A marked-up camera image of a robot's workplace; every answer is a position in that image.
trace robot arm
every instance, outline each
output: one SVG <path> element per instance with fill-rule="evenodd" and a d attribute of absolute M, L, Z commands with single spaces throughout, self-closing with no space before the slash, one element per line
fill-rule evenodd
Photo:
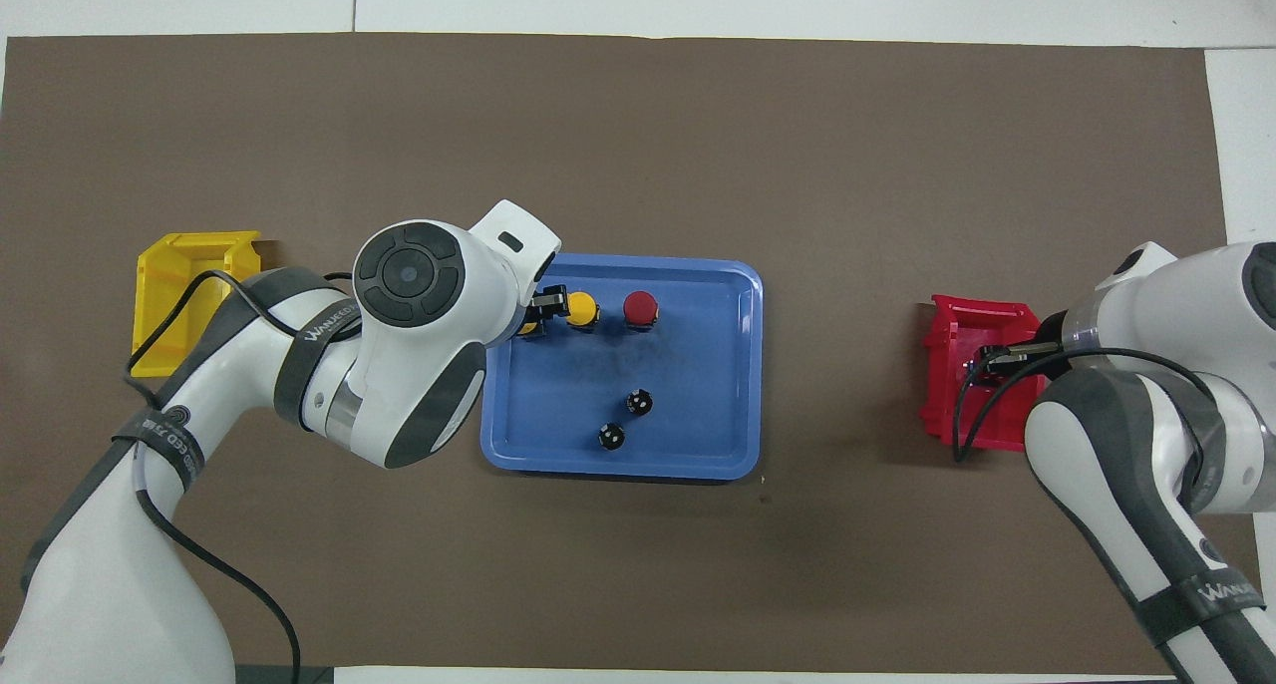
<path fill-rule="evenodd" d="M 478 394 L 484 348 L 523 324 L 559 248 L 553 231 L 501 202 L 472 230 L 406 221 L 374 235 L 355 262 L 357 302 L 301 269 L 248 281 L 296 333 L 242 299 L 223 302 L 158 393 L 161 407 L 125 426 L 33 549 L 0 683 L 234 681 L 221 624 L 138 507 L 134 467 L 171 518 L 254 407 L 274 407 L 380 467 L 438 452 Z M 147 447 L 134 449 L 138 438 Z"/>
<path fill-rule="evenodd" d="M 1184 681 L 1276 681 L 1276 627 L 1197 512 L 1272 507 L 1276 244 L 1174 260 L 1137 249 L 1064 319 L 1063 346 L 1160 353 L 1207 394 L 1145 362 L 1087 357 L 1039 398 L 1034 475 L 1081 530 Z"/>

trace brown table surface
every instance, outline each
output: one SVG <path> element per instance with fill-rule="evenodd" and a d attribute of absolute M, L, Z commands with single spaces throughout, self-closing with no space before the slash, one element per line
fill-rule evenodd
<path fill-rule="evenodd" d="M 138 407 L 134 260 L 260 230 L 348 269 L 499 198 L 565 251 L 766 283 L 762 459 L 723 486 L 523 476 L 477 417 L 383 472 L 273 412 L 177 523 L 308 662 L 1162 673 L 1023 457 L 917 419 L 930 294 L 1067 308 L 1125 253 L 1224 242 L 1203 57 L 1161 48 L 498 34 L 13 38 L 0 116 L 0 629 L 27 547 Z M 1249 518 L 1205 521 L 1257 576 Z M 193 573 L 239 661 L 271 616 Z"/>

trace yellow plastic container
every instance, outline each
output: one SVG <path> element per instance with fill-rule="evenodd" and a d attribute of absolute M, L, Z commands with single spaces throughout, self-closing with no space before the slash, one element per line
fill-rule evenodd
<path fill-rule="evenodd" d="M 182 290 L 204 271 L 225 271 L 237 281 L 262 271 L 253 249 L 255 230 L 228 234 L 168 234 L 138 256 L 138 292 L 133 308 L 133 351 L 168 316 Z M 208 322 L 231 292 L 227 283 L 211 281 L 195 290 L 177 320 L 133 366 L 134 378 L 166 378 L 195 347 Z"/>

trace blue tray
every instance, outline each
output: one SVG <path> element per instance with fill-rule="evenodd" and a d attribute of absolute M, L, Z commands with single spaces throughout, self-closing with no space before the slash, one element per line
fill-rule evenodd
<path fill-rule="evenodd" d="M 556 316 L 542 338 L 487 352 L 482 452 L 496 467 L 579 475 L 736 480 L 758 462 L 762 429 L 762 279 L 743 262 L 561 253 L 541 279 L 584 290 L 602 308 L 593 333 Z M 660 304 L 647 333 L 629 331 L 633 290 Z M 635 417 L 624 397 L 652 394 Z M 598 429 L 618 422 L 607 452 Z"/>

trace cable strap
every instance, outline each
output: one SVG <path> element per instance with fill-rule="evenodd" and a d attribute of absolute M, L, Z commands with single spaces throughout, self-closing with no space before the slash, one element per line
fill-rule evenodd
<path fill-rule="evenodd" d="M 1266 609 L 1263 597 L 1239 570 L 1226 567 L 1189 577 L 1154 593 L 1134 607 L 1134 615 L 1157 647 L 1231 611 Z"/>
<path fill-rule="evenodd" d="M 339 299 L 297 331 L 288 353 L 283 356 L 279 375 L 274 379 L 274 412 L 279 417 L 310 433 L 310 426 L 301 417 L 310 379 L 314 378 L 328 343 L 359 320 L 359 308 L 353 299 Z"/>
<path fill-rule="evenodd" d="M 204 470 L 204 450 L 195 435 L 185 426 L 158 410 L 144 407 L 129 419 L 111 440 L 142 442 L 152 450 L 163 456 L 177 471 L 181 489 L 185 491 Z"/>

